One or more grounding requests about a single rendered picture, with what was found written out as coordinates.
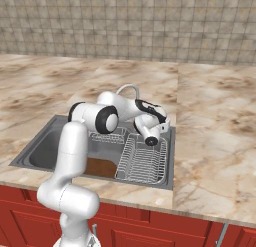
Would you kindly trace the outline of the red cupboard door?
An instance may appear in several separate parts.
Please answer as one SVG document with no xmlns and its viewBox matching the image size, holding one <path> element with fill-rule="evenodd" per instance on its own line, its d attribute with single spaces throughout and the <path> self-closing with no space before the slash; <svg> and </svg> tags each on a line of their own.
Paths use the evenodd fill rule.
<svg viewBox="0 0 256 247">
<path fill-rule="evenodd" d="M 227 234 L 227 247 L 256 247 L 256 229 L 231 226 Z"/>
<path fill-rule="evenodd" d="M 222 224 L 121 205 L 100 203 L 89 225 L 102 247 L 215 247 Z"/>
<path fill-rule="evenodd" d="M 61 237 L 60 213 L 41 205 L 36 195 L 0 185 L 0 245 L 53 247 Z"/>
</svg>

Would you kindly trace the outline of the steel kitchen sink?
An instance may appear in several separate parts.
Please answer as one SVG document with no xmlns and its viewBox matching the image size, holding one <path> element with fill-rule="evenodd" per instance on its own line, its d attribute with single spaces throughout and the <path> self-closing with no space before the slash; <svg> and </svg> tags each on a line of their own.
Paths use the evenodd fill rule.
<svg viewBox="0 0 256 247">
<path fill-rule="evenodd" d="M 52 172 L 57 162 L 58 145 L 63 126 L 67 123 L 65 116 L 54 116 L 40 132 L 27 144 L 20 154 L 11 162 L 15 167 L 28 168 L 33 170 L 41 170 Z M 88 139 L 88 158 L 96 158 L 112 161 L 117 167 L 121 158 L 126 140 L 130 133 L 138 134 L 130 122 L 123 122 L 118 127 L 125 127 L 127 133 L 125 142 L 121 144 L 109 144 L 100 142 L 90 142 Z M 167 132 L 160 135 L 167 141 L 168 158 L 166 179 L 159 185 L 147 185 L 143 183 L 134 183 L 118 180 L 115 178 L 99 177 L 93 175 L 83 175 L 87 178 L 109 180 L 119 183 L 128 183 L 133 185 L 141 185 L 146 187 L 161 188 L 171 190 L 173 188 L 174 177 L 174 142 L 175 129 L 170 127 Z"/>
</svg>

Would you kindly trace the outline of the brown wooden cutting board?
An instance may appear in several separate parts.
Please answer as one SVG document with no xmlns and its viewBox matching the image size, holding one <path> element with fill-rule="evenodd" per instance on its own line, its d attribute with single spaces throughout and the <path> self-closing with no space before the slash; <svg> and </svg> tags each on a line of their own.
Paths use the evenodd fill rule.
<svg viewBox="0 0 256 247">
<path fill-rule="evenodd" d="M 116 173 L 117 166 L 109 160 L 88 158 L 85 175 L 93 175 L 99 177 L 113 178 Z"/>
</svg>

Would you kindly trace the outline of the curved silver faucet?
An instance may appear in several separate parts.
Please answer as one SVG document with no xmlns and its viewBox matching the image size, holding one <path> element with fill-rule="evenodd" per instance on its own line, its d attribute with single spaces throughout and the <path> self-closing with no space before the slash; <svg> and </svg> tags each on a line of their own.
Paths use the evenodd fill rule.
<svg viewBox="0 0 256 247">
<path fill-rule="evenodd" d="M 135 90 L 135 98 L 134 99 L 131 99 L 131 98 L 126 98 L 124 96 L 121 95 L 121 92 L 126 89 L 126 88 L 133 88 Z M 135 101 L 136 99 L 139 99 L 139 96 L 140 96 L 140 92 L 139 92 L 139 88 L 135 85 L 135 84 L 125 84 L 125 85 L 122 85 L 117 91 L 116 91 L 116 99 L 119 101 L 119 102 L 128 102 L 129 100 L 130 101 Z"/>
</svg>

